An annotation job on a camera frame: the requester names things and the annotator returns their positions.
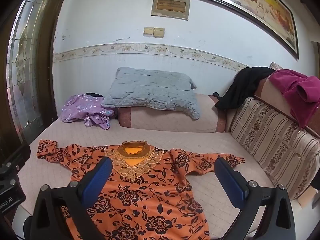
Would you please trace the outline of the orange black floral shirt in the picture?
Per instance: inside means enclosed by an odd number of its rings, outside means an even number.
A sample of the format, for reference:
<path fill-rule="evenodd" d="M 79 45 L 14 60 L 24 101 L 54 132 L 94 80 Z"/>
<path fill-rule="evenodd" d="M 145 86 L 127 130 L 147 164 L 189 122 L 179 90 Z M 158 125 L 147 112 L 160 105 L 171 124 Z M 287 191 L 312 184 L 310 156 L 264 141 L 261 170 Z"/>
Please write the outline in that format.
<path fill-rule="evenodd" d="M 103 157 L 111 159 L 111 174 L 87 209 L 106 239 L 208 239 L 207 219 L 186 176 L 212 172 L 218 158 L 231 167 L 244 162 L 231 154 L 163 150 L 145 141 L 60 148 L 55 141 L 41 140 L 37 157 L 69 168 L 73 181 Z"/>

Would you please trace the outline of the pink quilted mattress cover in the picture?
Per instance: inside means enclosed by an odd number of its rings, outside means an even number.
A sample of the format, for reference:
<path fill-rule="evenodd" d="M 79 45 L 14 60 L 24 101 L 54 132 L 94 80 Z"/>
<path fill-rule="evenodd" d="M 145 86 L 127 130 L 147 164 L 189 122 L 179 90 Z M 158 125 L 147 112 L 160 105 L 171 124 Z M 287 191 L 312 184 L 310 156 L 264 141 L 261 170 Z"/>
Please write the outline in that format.
<path fill-rule="evenodd" d="M 19 178 L 32 212 L 43 184 L 80 180 L 102 157 L 111 176 L 87 212 L 106 239 L 210 239 L 221 237 L 236 217 L 214 174 L 214 161 L 227 159 L 261 186 L 283 184 L 291 199 L 304 190 L 302 156 L 292 147 L 292 123 L 251 124 L 247 139 L 232 133 L 87 128 L 55 121 L 30 145 Z"/>

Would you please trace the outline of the striped floral back cushion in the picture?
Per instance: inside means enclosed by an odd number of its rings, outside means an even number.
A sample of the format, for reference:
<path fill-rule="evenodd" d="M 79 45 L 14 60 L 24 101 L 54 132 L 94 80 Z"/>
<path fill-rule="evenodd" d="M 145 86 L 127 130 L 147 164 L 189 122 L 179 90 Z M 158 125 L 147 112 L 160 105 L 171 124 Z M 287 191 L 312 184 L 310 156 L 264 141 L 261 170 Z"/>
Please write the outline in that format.
<path fill-rule="evenodd" d="M 231 125 L 232 137 L 255 159 L 273 185 L 297 199 L 319 170 L 319 139 L 289 118 L 247 98 Z"/>

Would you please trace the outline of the purple floral garment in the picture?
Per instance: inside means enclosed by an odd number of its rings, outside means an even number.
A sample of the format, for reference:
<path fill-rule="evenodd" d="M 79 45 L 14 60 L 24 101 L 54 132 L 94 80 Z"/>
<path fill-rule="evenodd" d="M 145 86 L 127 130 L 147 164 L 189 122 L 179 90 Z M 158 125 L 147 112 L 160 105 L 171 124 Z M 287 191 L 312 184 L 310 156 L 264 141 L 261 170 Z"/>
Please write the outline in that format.
<path fill-rule="evenodd" d="M 102 106 L 103 97 L 97 94 L 76 94 L 63 105 L 60 120 L 65 123 L 82 120 L 86 127 L 110 128 L 110 119 L 115 116 L 115 108 Z"/>

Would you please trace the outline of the pink bolster cushion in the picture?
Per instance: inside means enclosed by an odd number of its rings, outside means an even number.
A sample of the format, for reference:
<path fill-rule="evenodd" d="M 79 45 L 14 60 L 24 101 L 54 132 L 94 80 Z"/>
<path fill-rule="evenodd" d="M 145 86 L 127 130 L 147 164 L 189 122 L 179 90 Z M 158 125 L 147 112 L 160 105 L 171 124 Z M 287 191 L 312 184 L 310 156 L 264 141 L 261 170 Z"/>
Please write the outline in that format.
<path fill-rule="evenodd" d="M 215 133 L 226 129 L 226 114 L 215 107 L 217 98 L 196 94 L 201 116 L 194 120 L 183 112 L 160 111 L 148 107 L 118 109 L 118 120 L 122 127 L 168 132 Z"/>

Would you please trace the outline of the magenta garment on sofa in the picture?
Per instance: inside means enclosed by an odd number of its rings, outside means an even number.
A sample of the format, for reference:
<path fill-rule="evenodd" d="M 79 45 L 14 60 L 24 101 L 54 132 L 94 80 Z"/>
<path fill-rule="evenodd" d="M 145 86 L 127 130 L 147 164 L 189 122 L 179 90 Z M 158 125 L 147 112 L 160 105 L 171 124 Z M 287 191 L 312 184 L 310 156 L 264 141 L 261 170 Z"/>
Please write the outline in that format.
<path fill-rule="evenodd" d="M 319 78 L 280 69 L 269 80 L 285 98 L 299 127 L 304 128 L 319 107 Z"/>

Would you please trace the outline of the black garment on sofa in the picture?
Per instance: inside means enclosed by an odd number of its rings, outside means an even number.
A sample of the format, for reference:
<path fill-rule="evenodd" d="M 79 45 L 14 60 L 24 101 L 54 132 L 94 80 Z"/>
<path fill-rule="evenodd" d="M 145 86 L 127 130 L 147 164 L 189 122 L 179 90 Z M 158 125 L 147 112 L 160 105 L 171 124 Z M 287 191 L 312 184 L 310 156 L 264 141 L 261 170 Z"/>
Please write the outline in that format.
<path fill-rule="evenodd" d="M 260 81 L 269 77 L 273 72 L 275 70 L 268 67 L 247 67 L 240 70 L 224 96 L 215 94 L 218 99 L 215 107 L 223 111 L 239 108 L 246 98 L 255 94 Z"/>

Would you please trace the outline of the grey quilted pillow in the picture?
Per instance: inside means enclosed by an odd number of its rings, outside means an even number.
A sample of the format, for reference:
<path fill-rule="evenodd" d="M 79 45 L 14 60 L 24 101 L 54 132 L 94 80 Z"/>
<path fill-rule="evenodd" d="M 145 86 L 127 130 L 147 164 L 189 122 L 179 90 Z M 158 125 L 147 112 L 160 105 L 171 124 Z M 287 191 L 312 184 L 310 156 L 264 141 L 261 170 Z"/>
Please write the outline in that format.
<path fill-rule="evenodd" d="M 201 110 L 195 89 L 192 79 L 182 73 L 120 67 L 101 105 L 178 111 L 197 120 Z"/>

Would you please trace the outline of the wooden stained glass door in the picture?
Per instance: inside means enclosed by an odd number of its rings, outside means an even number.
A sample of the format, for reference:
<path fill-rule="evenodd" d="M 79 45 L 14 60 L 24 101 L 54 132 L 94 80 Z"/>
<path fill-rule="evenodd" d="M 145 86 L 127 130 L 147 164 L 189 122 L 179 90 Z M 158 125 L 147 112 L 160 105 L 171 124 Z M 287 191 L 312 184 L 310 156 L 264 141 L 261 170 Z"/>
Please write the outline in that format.
<path fill-rule="evenodd" d="M 63 0 L 1 0 L 1 159 L 57 119 L 53 43 Z"/>

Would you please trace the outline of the large framed horse painting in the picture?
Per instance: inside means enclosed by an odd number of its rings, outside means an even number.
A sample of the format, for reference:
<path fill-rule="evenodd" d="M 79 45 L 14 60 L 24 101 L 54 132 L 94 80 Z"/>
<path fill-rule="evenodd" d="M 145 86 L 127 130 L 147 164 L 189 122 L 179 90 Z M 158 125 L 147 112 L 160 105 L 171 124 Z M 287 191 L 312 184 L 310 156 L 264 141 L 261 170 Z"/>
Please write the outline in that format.
<path fill-rule="evenodd" d="M 206 0 L 235 11 L 273 36 L 296 59 L 298 37 L 292 11 L 281 0 Z"/>

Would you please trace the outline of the beige wall switch plate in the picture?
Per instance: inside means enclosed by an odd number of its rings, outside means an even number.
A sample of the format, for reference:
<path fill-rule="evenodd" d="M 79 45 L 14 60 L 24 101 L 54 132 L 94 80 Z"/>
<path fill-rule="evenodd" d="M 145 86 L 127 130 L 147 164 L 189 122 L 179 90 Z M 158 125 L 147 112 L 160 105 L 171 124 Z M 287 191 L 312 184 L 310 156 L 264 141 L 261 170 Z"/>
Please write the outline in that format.
<path fill-rule="evenodd" d="M 164 28 L 145 27 L 143 31 L 143 36 L 163 38 L 164 33 L 165 33 Z"/>

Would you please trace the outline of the small framed wall plaque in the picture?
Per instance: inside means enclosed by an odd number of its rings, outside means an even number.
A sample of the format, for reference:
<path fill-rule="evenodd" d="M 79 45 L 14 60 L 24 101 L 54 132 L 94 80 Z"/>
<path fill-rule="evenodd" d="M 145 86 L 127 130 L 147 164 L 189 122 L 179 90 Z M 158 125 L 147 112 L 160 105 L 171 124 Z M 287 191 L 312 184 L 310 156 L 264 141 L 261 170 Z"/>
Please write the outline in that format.
<path fill-rule="evenodd" d="M 151 16 L 189 20 L 190 0 L 153 0 Z"/>

